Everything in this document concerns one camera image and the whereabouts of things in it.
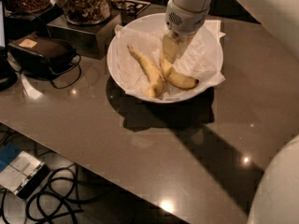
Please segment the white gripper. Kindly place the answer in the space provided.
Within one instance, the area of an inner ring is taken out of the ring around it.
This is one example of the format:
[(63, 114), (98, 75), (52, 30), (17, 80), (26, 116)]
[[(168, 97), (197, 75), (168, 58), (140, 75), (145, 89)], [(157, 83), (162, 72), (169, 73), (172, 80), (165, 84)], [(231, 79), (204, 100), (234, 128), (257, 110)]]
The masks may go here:
[(178, 41), (170, 35), (163, 37), (164, 58), (170, 63), (180, 59), (191, 44), (194, 35), (203, 26), (209, 5), (197, 0), (169, 0), (165, 13), (167, 28), (178, 36)]

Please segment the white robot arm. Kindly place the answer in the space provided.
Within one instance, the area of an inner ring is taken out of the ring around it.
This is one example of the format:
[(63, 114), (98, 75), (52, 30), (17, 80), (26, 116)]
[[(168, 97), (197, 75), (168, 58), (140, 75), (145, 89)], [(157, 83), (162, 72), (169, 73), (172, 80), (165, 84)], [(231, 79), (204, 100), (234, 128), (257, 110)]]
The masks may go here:
[(299, 0), (236, 0), (254, 23), (226, 21), (226, 82), (168, 105), (189, 166), (179, 224), (298, 224)]

